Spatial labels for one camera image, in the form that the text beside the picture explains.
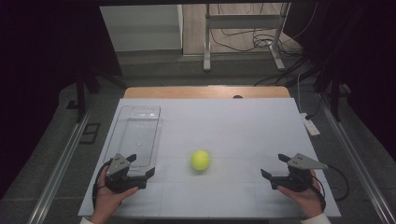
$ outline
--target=metal frame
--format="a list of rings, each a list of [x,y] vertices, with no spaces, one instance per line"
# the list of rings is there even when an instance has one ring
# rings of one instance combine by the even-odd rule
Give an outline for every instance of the metal frame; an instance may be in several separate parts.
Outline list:
[[[41,193],[40,198],[38,199],[37,204],[35,205],[35,209],[32,212],[27,223],[43,223],[44,219],[47,216],[48,211],[50,210],[50,205],[55,197],[55,194],[61,185],[61,182],[64,178],[64,173],[67,170],[69,162],[73,157],[73,153],[77,147],[79,138],[84,132],[84,127],[88,122],[88,119],[91,115],[93,105],[95,103],[96,96],[93,95],[91,100],[89,101],[88,108],[82,117],[80,123],[77,123],[72,135],[70,136],[67,145],[64,148],[64,151],[59,158],[58,162],[55,165],[55,168],[52,171],[51,176],[49,177],[49,181],[47,182],[46,187],[44,187],[43,192]]]
[[[209,4],[206,4],[205,14],[205,49],[204,49],[204,71],[210,71],[210,29],[276,29],[274,40],[269,50],[274,58],[279,71],[285,70],[285,65],[279,57],[277,43],[285,24],[290,3],[285,3],[280,15],[210,15]]]
[[[322,97],[322,100],[324,105],[322,105],[321,108],[326,114],[328,121],[332,125],[332,129],[334,130],[335,135],[338,137],[338,140],[340,141],[346,153],[348,161],[350,161],[352,164],[356,175],[366,190],[366,193],[369,196],[376,212],[378,213],[378,216],[381,218],[382,223],[396,223],[395,216],[392,214],[387,200],[364,166],[358,151],[348,138],[347,132],[344,130],[342,123],[337,121],[332,115],[332,111],[329,109],[330,106],[326,97]]]

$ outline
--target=electrical outlet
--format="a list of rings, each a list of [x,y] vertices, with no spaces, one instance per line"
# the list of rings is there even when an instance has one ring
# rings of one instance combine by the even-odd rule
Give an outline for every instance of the electrical outlet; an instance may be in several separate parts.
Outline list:
[[[301,113],[301,119],[303,120],[303,124],[305,125],[306,130],[308,131],[309,135],[317,136],[320,135],[320,132],[315,126],[314,122],[311,119],[306,119],[306,113]]]

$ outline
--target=white table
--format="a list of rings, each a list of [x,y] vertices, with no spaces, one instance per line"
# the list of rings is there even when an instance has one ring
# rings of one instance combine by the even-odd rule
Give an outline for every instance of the white table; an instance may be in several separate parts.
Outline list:
[[[122,99],[123,105],[161,107],[162,132],[156,173],[146,189],[123,201],[115,216],[146,218],[280,218],[301,217],[299,208],[261,176],[264,169],[286,175],[282,153],[317,159],[291,98],[267,99]],[[194,150],[205,149],[212,162],[202,173],[190,167]],[[102,152],[80,208],[92,213],[91,187],[103,164]],[[329,217],[340,217],[324,174]]]

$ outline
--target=yellow ball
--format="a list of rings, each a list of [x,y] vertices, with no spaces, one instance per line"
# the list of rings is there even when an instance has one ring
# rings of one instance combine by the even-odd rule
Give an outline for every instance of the yellow ball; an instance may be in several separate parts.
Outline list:
[[[194,151],[194,153],[191,155],[190,163],[192,168],[202,171],[210,164],[209,154],[205,150]]]

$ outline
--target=black cable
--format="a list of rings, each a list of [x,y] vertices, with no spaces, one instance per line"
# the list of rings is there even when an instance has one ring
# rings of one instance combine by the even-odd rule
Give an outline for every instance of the black cable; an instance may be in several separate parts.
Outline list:
[[[98,171],[98,173],[97,173],[97,175],[96,175],[95,182],[93,183],[93,186],[92,186],[92,203],[93,203],[93,209],[95,208],[95,205],[96,205],[96,197],[97,197],[97,194],[98,194],[98,190],[99,190],[100,188],[103,188],[103,187],[104,187],[104,186],[102,186],[102,187],[98,188],[98,182],[99,182],[100,174],[103,172],[103,169],[105,169],[106,166],[110,165],[111,161],[112,161],[112,160],[105,162],[105,163],[102,165],[102,167],[99,169],[99,171]]]
[[[299,35],[301,35],[301,34],[303,34],[303,33],[305,32],[305,30],[309,27],[309,25],[311,24],[312,20],[314,19],[314,16],[315,16],[315,13],[316,13],[316,11],[317,11],[317,8],[318,8],[318,3],[315,4],[315,8],[314,8],[314,11],[313,11],[313,13],[312,13],[311,19],[309,20],[309,22],[308,22],[308,24],[305,26],[305,28],[304,28],[299,34],[297,34],[297,35],[291,37],[290,39],[286,40],[285,42],[288,42],[288,41],[290,41],[290,40],[294,40],[296,37],[298,37]],[[283,46],[278,46],[278,47],[279,47],[280,50],[283,51],[283,53],[290,54],[290,52],[287,52],[287,51],[285,51],[285,50],[283,49]]]
[[[224,10],[222,9],[221,4],[218,4],[218,14],[219,14],[219,15],[220,15],[220,10],[221,10],[221,13],[224,14]],[[234,34],[225,34],[223,29],[220,29],[220,30],[221,30],[221,32],[222,32],[224,35],[241,35],[241,34],[244,34],[244,33],[253,32],[253,31],[245,31],[245,32],[238,32],[238,33],[234,33]]]
[[[262,9],[264,8],[264,3],[262,3],[262,7],[260,8],[260,13],[259,14],[262,14]]]
[[[266,81],[266,80],[268,80],[268,79],[271,79],[271,78],[274,78],[274,77],[278,77],[278,79],[277,79],[276,82],[275,82],[275,84],[277,85],[277,83],[279,82],[279,80],[280,80],[283,76],[285,76],[286,74],[288,74],[288,73],[294,71],[295,69],[297,69],[299,66],[301,66],[301,65],[303,64],[302,62],[304,62],[304,61],[305,61],[305,58],[301,58],[301,59],[299,59],[296,63],[294,63],[290,68],[288,68],[285,72],[283,72],[282,74],[280,74],[280,75],[275,75],[275,76],[272,76],[272,77],[266,77],[266,78],[264,78],[264,79],[261,79],[261,80],[257,81],[253,86],[257,86],[257,85],[259,85],[261,82],[264,82],[264,81]]]
[[[264,81],[266,81],[268,79],[271,79],[271,78],[274,78],[274,77],[279,77],[279,76],[281,76],[281,75],[275,75],[275,76],[271,76],[271,77],[266,77],[264,79],[261,79],[261,80],[257,81],[253,86],[255,87],[255,86],[259,85],[259,83],[261,83],[261,82],[264,82]]]
[[[318,183],[320,184],[320,186],[323,190],[323,194],[321,194],[320,191],[317,188],[315,188],[315,186],[313,186],[311,184],[307,184],[307,186],[318,195],[319,200],[320,200],[321,209],[324,212],[324,209],[326,209],[326,200],[325,200],[325,191],[324,191],[323,185],[316,177],[314,177],[314,176],[312,176],[312,177],[315,178],[318,181]]]
[[[317,107],[317,110],[315,111],[315,113],[314,113],[314,114],[311,114],[311,115],[305,116],[305,119],[310,120],[310,119],[312,119],[314,116],[317,115],[317,113],[319,112],[319,108],[320,108],[321,102],[322,102],[322,98],[320,97],[320,100],[319,100],[319,103],[318,103],[318,107]]]
[[[280,12],[279,12],[279,13],[281,13],[281,12],[282,12],[282,9],[283,9],[283,4],[284,4],[284,3],[282,3],[282,7],[280,8]]]
[[[283,48],[283,42],[278,40],[277,42],[277,49],[278,52],[282,55],[286,55],[286,56],[304,56],[305,55],[305,51],[303,49],[301,50],[295,50],[295,51],[286,51]]]
[[[277,12],[276,12],[276,10],[275,10],[275,8],[274,8],[273,3],[270,3],[270,4],[271,4],[271,8],[274,10],[274,12],[275,12],[275,14],[276,14]]]
[[[259,38],[260,36],[269,36],[269,37],[274,37],[273,35],[255,35],[255,32],[253,32],[253,46],[256,48],[266,48],[271,45],[271,42],[273,39],[270,38],[264,38],[261,39]]]
[[[331,169],[334,169],[334,171],[338,172],[338,174],[340,174],[340,176],[343,177],[344,181],[346,182],[346,193],[340,198],[336,198],[336,199],[334,198],[336,202],[343,201],[349,195],[349,182],[347,181],[347,177],[344,175],[344,173],[342,171],[335,168],[334,166],[331,166],[329,164],[327,166],[329,166]]]
[[[324,188],[323,188],[322,183],[321,183],[316,177],[310,175],[312,178],[315,178],[315,179],[318,181],[318,183],[320,184],[320,186],[321,186],[321,188],[322,188],[322,190],[323,190],[323,194],[320,193],[320,189],[317,189],[317,188],[316,188],[314,185],[312,185],[311,183],[306,182],[306,180],[305,180],[304,178],[300,177],[299,175],[296,175],[296,174],[293,174],[293,173],[290,173],[289,175],[292,175],[293,177],[299,179],[301,182],[305,183],[306,186],[307,186],[309,189],[311,189],[312,191],[314,191],[314,193],[315,193],[315,194],[318,196],[318,198],[319,198],[320,207],[321,207],[322,211],[324,212],[324,210],[326,209],[326,200],[325,200],[325,195],[326,195],[326,193],[325,193],[325,191],[324,191]]]
[[[233,50],[241,51],[241,52],[251,51],[251,50],[256,48],[256,47],[253,47],[252,49],[235,49],[235,48],[230,47],[228,45],[220,44],[218,41],[216,41],[215,37],[213,36],[212,29],[210,29],[210,34],[212,35],[213,41],[215,41],[216,44],[221,45],[221,46],[223,46],[225,48],[229,48],[229,49],[233,49]]]
[[[346,15],[346,17],[344,18],[346,20],[348,15],[349,15],[349,13],[346,12],[346,13],[344,13],[344,15]],[[326,37],[320,43],[318,43],[313,49],[309,50],[309,52],[304,52],[303,56],[314,56],[313,58],[315,59],[315,58],[319,58],[318,56],[320,56],[321,54],[325,54],[327,52],[331,52],[332,53],[333,50],[329,49],[329,46],[332,45],[331,44],[332,40],[339,35],[338,32],[345,26],[346,26],[346,23],[345,22],[341,22],[337,27],[333,28],[332,31],[328,35],[326,35]],[[283,49],[283,47],[280,47],[278,49],[280,49],[280,53],[288,54]]]
[[[250,3],[250,9],[248,10],[247,14],[251,11],[252,7],[253,7],[253,3]]]
[[[269,29],[249,30],[249,31],[242,31],[242,32],[233,33],[233,34],[225,34],[225,33],[223,32],[223,29],[221,29],[221,31],[222,31],[222,33],[223,33],[224,35],[242,35],[242,34],[251,33],[251,32],[255,32],[255,31],[267,31],[267,30],[269,30]]]

